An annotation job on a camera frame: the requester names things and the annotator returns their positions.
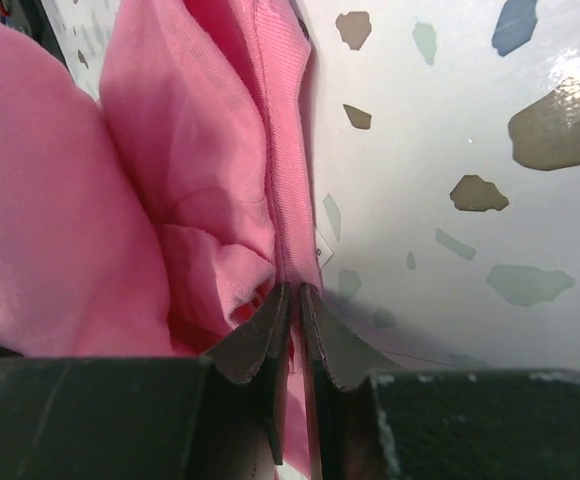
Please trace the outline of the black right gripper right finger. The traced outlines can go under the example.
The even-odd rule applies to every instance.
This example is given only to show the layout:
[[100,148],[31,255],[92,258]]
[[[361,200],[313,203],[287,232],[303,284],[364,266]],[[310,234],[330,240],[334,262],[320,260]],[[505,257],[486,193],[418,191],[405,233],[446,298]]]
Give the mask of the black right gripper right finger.
[[299,293],[311,474],[403,479],[397,366],[346,326],[315,286]]

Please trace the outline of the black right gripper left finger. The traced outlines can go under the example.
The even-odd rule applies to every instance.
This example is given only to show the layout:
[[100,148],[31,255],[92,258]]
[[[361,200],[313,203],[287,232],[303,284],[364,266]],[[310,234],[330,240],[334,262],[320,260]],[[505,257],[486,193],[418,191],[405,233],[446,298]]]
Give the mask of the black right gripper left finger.
[[248,390],[276,465],[283,463],[290,296],[289,284],[275,285],[248,321],[203,353],[223,377]]

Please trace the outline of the pink t shirt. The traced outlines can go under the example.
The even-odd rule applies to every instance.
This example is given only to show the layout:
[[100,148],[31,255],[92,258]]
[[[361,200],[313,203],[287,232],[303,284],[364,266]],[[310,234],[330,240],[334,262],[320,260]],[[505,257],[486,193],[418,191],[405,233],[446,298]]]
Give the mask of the pink t shirt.
[[281,283],[283,463],[313,478],[310,55],[290,1],[123,1],[91,97],[0,24],[0,479],[275,478],[203,353]]

